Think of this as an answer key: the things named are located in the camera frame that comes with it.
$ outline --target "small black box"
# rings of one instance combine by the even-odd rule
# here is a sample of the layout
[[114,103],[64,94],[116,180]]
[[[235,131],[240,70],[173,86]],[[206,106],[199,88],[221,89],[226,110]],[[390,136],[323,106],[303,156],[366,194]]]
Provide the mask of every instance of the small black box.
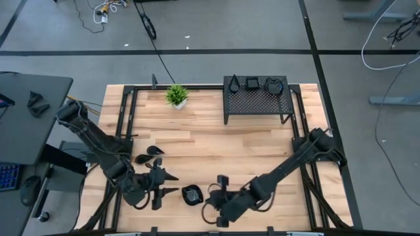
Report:
[[247,78],[247,82],[246,82],[246,89],[247,90],[257,90],[260,89],[260,83],[258,82],[258,78],[256,77],[252,77],[252,78]]

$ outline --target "office chair wheel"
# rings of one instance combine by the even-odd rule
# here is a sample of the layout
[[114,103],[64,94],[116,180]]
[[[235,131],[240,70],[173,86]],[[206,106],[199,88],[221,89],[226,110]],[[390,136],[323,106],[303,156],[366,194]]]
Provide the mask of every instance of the office chair wheel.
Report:
[[38,217],[38,220],[40,222],[46,222],[48,221],[50,218],[50,214],[48,212],[41,212],[41,214]]

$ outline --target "gray floor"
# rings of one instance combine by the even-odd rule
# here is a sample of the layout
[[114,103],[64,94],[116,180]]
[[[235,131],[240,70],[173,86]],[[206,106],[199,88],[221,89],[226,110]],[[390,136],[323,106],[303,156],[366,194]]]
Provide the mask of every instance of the gray floor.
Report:
[[[92,12],[86,1],[76,0],[88,27]],[[91,4],[100,3],[91,0]],[[373,22],[345,22],[345,10],[368,10],[378,1],[306,0],[319,49],[360,49]],[[18,3],[0,1],[0,30]],[[299,4],[294,0],[180,0],[144,4],[158,33],[159,49],[309,49]],[[413,13],[414,1],[399,1],[394,12]],[[398,24],[380,24],[369,49],[387,49],[383,39]],[[413,33],[396,49],[418,49]],[[140,50],[152,49],[134,6],[111,13],[104,33],[92,35],[81,27],[72,0],[28,0],[0,50]],[[372,66],[404,63],[410,56],[366,56]],[[311,55],[218,54],[162,56],[178,83],[221,83],[223,75],[286,75],[291,83],[317,83]],[[368,96],[382,95],[397,69],[371,71],[360,56],[321,56],[331,100],[341,131],[349,169],[365,229],[420,233],[420,207],[404,195],[389,163],[374,139],[377,107]],[[18,71],[74,78],[70,94],[101,103],[107,84],[149,83],[155,73],[168,83],[157,56],[0,56],[0,71]],[[418,64],[401,75],[390,95],[420,89]],[[420,201],[418,108],[386,107],[379,139],[388,152],[407,191]],[[49,143],[78,141],[55,127]],[[77,212],[77,195],[52,193],[45,207],[50,222],[30,220],[24,235],[68,231]]]

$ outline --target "wooden table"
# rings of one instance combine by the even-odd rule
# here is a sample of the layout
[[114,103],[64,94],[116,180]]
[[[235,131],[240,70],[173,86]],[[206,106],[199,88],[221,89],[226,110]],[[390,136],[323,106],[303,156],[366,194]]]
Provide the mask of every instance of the wooden table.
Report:
[[[327,128],[317,85],[303,84],[301,89],[309,128]],[[116,132],[122,92],[123,85],[108,85],[106,89],[99,127],[109,135]],[[225,126],[222,90],[191,90],[187,105],[180,111],[166,103],[164,94],[164,90],[140,91],[133,123],[133,134],[138,134],[133,137],[133,157],[146,153],[148,146],[156,145],[166,152],[162,167],[179,178],[177,182],[167,181],[164,187],[182,188],[196,184],[208,198],[207,187],[217,181],[218,174],[230,177],[228,189],[239,189],[254,176],[270,172],[293,154],[291,123],[281,125],[279,115],[232,115]],[[131,99],[127,101],[128,110]],[[301,128],[299,112],[296,113]],[[127,120],[126,113],[123,130]],[[146,167],[134,162],[133,166],[137,173],[148,172]],[[324,197],[341,219],[352,225],[337,165],[318,162],[317,166]],[[105,185],[106,179],[99,168],[89,174],[76,228],[85,224],[94,213],[103,199]],[[314,197],[312,200],[317,225],[322,226],[318,204]],[[206,224],[201,219],[201,208],[202,204],[188,206],[181,191],[166,195],[162,208],[157,211],[151,210],[151,205],[136,210],[122,200],[117,230],[150,231],[153,226],[159,231],[266,231],[267,226],[273,226],[276,231],[310,229],[299,169],[278,184],[271,210],[265,213],[248,210],[237,222],[230,223],[229,228]],[[110,207],[107,227],[110,227],[112,209]],[[218,212],[209,206],[205,214],[213,220]]]

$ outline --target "black clamp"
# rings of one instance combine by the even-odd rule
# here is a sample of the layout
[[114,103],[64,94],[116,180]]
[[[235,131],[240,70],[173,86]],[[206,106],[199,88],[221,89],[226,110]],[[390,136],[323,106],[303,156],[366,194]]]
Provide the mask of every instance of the black clamp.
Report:
[[156,39],[155,26],[153,25],[150,18],[148,18],[146,14],[144,13],[140,13],[140,18],[142,19],[144,29],[147,31],[147,34],[149,35],[149,37],[153,40]]

